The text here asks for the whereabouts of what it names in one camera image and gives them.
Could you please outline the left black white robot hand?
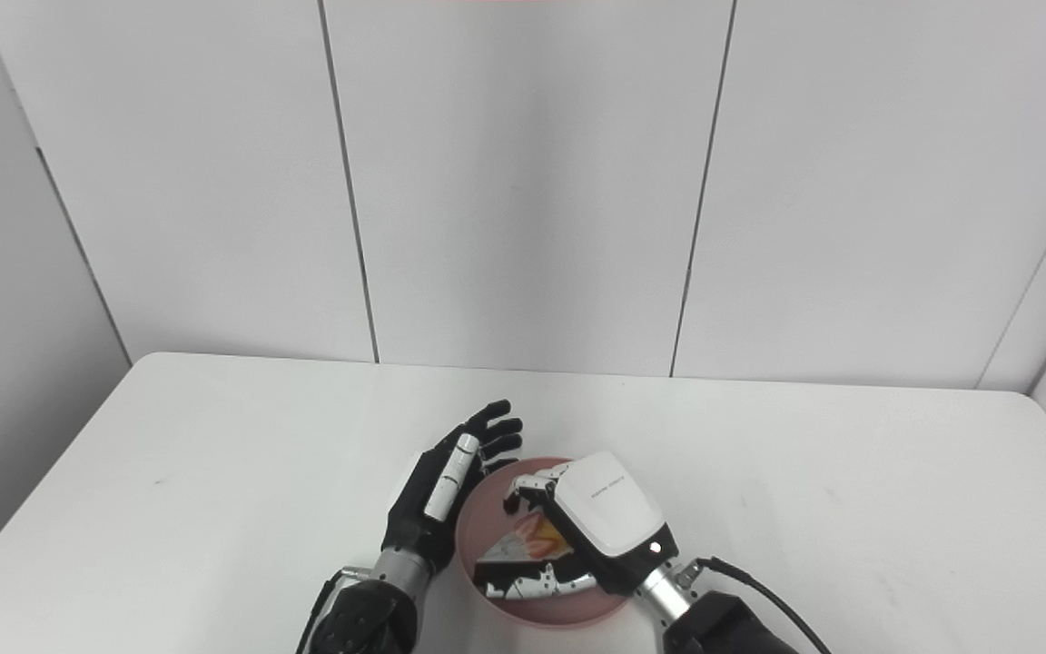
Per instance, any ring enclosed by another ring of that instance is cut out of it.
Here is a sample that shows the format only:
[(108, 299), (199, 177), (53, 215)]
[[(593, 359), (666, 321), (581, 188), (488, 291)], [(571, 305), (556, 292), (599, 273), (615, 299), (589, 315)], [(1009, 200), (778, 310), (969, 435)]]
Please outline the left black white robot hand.
[(387, 513), (381, 550), (419, 556), (432, 576), (448, 567), (470, 493), (490, 473), (518, 463), (523, 421), (510, 413), (508, 399), (491, 402), (422, 452)]

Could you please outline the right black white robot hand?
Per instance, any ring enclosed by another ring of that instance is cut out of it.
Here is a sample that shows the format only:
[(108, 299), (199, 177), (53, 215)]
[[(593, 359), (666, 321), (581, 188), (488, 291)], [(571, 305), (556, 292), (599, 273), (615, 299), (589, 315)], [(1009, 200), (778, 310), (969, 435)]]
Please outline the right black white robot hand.
[(680, 554), (663, 510), (611, 452), (516, 476), (503, 509), (523, 516), (474, 564), (487, 599), (630, 597)]

